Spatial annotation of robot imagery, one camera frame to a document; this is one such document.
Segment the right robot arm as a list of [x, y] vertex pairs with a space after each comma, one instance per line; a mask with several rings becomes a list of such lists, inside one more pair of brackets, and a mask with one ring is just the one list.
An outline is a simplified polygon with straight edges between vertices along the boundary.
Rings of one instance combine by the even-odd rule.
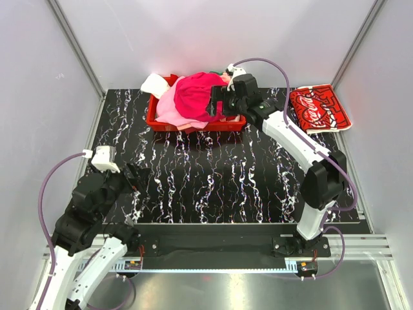
[[286, 251], [309, 255], [322, 236], [327, 212], [347, 187], [346, 156], [340, 151], [330, 152], [308, 137], [290, 120], [282, 103], [263, 99], [251, 74], [235, 77], [229, 87], [213, 86], [206, 111], [211, 116], [218, 111], [225, 116], [244, 116], [298, 162], [305, 175], [300, 188], [305, 204]]

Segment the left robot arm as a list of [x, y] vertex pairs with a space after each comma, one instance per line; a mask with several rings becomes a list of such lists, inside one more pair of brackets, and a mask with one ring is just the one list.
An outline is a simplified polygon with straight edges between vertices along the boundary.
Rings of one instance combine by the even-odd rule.
[[146, 189], [150, 170], [128, 164], [112, 172], [83, 176], [72, 191], [50, 240], [50, 271], [32, 302], [32, 309], [84, 309], [95, 289], [122, 256], [142, 254], [138, 229], [112, 224], [108, 237], [82, 271], [78, 268], [100, 232], [104, 219], [122, 194]]

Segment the magenta t shirt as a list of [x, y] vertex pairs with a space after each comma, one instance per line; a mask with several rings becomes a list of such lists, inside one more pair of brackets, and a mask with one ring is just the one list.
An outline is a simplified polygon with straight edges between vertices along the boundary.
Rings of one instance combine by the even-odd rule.
[[212, 87], [226, 87], [227, 85], [228, 83], [215, 73], [199, 72], [184, 77], [176, 83], [174, 95], [176, 110], [184, 118], [207, 123], [220, 121], [224, 118], [221, 101], [217, 103], [215, 116], [210, 116], [206, 109], [210, 102]]

